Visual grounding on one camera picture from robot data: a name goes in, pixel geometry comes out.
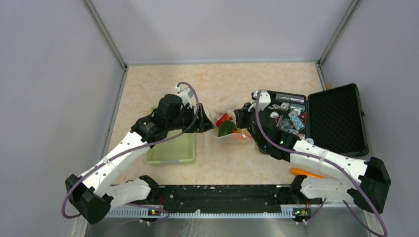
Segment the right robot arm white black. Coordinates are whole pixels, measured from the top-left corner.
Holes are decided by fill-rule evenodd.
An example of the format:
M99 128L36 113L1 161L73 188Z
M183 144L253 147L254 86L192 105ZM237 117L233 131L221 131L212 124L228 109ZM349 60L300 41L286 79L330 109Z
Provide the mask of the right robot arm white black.
M314 198L349 200L370 213L383 213L391 178L381 159L346 157L311 144L281 130L272 113L274 110L269 108L256 109L253 103L234 110L237 126L249 130L261 153L321 175L298 175L290 189L293 202Z

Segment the green perforated plastic basket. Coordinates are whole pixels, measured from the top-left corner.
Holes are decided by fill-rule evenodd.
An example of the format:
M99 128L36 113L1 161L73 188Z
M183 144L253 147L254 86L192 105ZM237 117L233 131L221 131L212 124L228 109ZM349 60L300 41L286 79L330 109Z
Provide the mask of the green perforated plastic basket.
M147 162L151 165L192 163L195 161L195 134L181 136L155 145L147 152Z

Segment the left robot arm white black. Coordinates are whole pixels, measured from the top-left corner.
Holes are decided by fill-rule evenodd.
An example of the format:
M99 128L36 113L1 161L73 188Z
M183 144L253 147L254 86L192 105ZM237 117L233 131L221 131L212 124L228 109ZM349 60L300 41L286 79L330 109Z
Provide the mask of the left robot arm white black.
M214 126L202 103L194 107L185 96L167 94L151 114L139 118L122 141L92 168L65 180L66 197L89 224L101 221L108 212L126 203L143 200L153 204L158 199L155 182L141 176L122 185L114 185L137 158L154 146L173 140L184 133L204 133Z

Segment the dark green avocado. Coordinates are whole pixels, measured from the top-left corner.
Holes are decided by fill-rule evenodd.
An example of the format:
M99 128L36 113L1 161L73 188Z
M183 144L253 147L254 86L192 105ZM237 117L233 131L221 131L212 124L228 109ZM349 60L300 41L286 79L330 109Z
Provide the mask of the dark green avocado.
M223 137L229 134L232 134L237 127L233 121L224 122L218 130L218 137Z

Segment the clear polka dot zip bag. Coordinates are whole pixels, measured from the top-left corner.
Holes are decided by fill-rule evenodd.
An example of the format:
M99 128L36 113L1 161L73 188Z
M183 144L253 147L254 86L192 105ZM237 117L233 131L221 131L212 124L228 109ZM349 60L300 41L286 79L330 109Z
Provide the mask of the clear polka dot zip bag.
M253 141L247 129L238 127L233 109L210 110L209 118L214 125L210 134L218 142L241 144Z

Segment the red bell pepper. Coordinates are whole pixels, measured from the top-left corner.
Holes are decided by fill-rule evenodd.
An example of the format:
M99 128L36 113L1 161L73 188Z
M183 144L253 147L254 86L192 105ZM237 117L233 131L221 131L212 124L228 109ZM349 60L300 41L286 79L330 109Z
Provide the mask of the red bell pepper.
M230 115L230 114L228 114L228 113L224 113L220 118L218 118L217 120L216 120L216 123L215 123L215 125L217 126L217 127L221 127L221 125L224 123L224 122L226 122L226 121L232 121L233 120L233 117Z

